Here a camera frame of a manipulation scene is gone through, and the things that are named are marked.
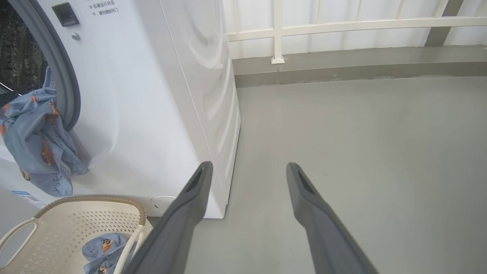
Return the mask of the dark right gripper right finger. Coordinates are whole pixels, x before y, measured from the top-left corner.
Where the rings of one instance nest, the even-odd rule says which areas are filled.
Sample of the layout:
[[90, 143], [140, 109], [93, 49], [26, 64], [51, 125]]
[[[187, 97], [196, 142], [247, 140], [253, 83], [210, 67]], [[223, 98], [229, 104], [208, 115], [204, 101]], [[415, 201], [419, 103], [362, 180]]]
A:
[[297, 163], [287, 164], [286, 180], [294, 216], [306, 230], [315, 273], [377, 274], [362, 248]]

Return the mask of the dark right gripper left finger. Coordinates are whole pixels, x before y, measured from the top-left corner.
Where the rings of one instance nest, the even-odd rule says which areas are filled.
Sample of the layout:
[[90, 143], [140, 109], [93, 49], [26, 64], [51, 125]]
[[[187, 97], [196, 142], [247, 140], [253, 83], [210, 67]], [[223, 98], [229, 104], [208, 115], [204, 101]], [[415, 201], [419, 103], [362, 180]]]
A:
[[213, 164], [200, 163], [169, 205], [123, 274], [183, 274], [195, 227], [203, 219], [212, 185]]

